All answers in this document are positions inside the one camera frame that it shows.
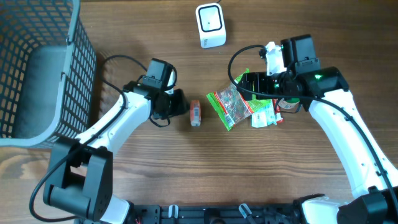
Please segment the orange red tissue pack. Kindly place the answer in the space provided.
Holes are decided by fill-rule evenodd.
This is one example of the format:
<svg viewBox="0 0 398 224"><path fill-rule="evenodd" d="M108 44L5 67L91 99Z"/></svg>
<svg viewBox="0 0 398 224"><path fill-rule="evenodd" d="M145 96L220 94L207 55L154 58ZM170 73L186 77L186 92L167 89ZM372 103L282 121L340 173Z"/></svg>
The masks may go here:
<svg viewBox="0 0 398 224"><path fill-rule="evenodd" d="M201 106L199 100L192 100L190 103L190 124L192 126L201 125Z"/></svg>

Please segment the red teal snack packet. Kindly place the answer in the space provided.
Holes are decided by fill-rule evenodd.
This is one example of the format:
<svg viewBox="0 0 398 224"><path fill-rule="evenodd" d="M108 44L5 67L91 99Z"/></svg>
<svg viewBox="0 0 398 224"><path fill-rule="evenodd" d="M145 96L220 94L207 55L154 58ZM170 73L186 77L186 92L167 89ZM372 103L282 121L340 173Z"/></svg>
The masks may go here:
<svg viewBox="0 0 398 224"><path fill-rule="evenodd" d="M277 119L275 116L274 106L272 102L257 110L251 116L251 126L254 128L264 128L272 124L277 124Z"/></svg>

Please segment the green candy bag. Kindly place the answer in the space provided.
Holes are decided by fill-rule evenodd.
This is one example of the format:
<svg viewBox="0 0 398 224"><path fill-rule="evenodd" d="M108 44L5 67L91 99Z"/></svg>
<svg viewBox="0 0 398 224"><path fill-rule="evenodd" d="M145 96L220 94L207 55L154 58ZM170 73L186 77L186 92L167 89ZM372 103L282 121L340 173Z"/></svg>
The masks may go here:
<svg viewBox="0 0 398 224"><path fill-rule="evenodd" d="M228 131L242 120L271 104L271 100L257 100L256 96L253 96L250 101L244 100L232 83L222 90L207 94L206 97Z"/></svg>

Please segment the green lidded white jar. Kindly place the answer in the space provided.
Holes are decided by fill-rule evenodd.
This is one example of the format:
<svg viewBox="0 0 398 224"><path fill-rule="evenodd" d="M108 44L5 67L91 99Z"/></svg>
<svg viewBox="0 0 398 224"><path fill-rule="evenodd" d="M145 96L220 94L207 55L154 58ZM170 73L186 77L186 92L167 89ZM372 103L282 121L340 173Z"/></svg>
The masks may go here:
<svg viewBox="0 0 398 224"><path fill-rule="evenodd" d="M295 108L300 103L298 98L292 98L289 100L281 99L278 103L278 106L284 110L291 110Z"/></svg>

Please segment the red stick sachet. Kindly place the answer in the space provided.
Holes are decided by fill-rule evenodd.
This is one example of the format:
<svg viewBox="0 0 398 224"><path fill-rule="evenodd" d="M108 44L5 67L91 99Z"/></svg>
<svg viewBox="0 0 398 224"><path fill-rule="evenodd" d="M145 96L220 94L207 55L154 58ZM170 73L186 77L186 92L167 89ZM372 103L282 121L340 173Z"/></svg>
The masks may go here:
<svg viewBox="0 0 398 224"><path fill-rule="evenodd" d="M273 106L274 106L274 114L275 114L276 123L277 124L283 123L284 119L280 113L280 108L277 105L277 99L273 99L272 102L273 102Z"/></svg>

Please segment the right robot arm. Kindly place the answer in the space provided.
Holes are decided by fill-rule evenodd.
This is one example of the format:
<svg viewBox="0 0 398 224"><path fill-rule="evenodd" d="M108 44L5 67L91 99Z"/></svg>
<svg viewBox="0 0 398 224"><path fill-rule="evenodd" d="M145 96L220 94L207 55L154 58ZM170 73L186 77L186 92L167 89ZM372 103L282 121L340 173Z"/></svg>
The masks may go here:
<svg viewBox="0 0 398 224"><path fill-rule="evenodd" d="M313 39L301 35L259 45L265 72L243 75L245 100L296 98L333 146L351 187L350 202L317 194L300 198L300 223L396 223L397 169L361 118L348 82L336 67L322 68Z"/></svg>

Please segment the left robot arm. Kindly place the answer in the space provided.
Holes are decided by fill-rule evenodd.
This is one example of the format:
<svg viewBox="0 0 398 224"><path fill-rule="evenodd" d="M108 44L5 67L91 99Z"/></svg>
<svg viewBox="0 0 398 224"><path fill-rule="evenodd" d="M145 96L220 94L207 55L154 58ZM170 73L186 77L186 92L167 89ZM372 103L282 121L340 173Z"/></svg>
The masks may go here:
<svg viewBox="0 0 398 224"><path fill-rule="evenodd" d="M118 88L119 99L92 127L52 148L43 187L44 204L88 223L139 223L134 204L113 194L113 159L132 132L150 121L159 128L189 110L176 68L153 58L146 74Z"/></svg>

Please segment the white barcode scanner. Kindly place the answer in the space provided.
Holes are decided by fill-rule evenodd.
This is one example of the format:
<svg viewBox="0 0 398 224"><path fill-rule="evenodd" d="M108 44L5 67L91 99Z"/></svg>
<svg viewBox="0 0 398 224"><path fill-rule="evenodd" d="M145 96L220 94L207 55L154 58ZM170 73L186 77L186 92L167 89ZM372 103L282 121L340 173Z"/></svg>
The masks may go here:
<svg viewBox="0 0 398 224"><path fill-rule="evenodd" d="M219 47L226 43L226 27L219 3L199 5L195 11L200 45L203 49Z"/></svg>

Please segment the grey plastic mesh basket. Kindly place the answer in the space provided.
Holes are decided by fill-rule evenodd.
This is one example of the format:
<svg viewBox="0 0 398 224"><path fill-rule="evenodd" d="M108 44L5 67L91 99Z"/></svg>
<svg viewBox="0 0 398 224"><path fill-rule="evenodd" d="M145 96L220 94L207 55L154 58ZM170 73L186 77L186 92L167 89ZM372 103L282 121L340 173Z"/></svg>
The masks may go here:
<svg viewBox="0 0 398 224"><path fill-rule="evenodd" d="M96 67L78 0L1 0L1 146L50 148L85 131Z"/></svg>

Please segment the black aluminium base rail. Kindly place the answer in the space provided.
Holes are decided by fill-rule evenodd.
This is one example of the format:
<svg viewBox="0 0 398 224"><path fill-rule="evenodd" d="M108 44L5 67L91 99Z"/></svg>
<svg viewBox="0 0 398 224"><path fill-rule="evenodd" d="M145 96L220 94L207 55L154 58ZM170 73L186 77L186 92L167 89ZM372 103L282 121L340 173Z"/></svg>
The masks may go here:
<svg viewBox="0 0 398 224"><path fill-rule="evenodd" d="M338 223L336 215L316 213L306 217L298 202L252 206L135 205L131 223Z"/></svg>

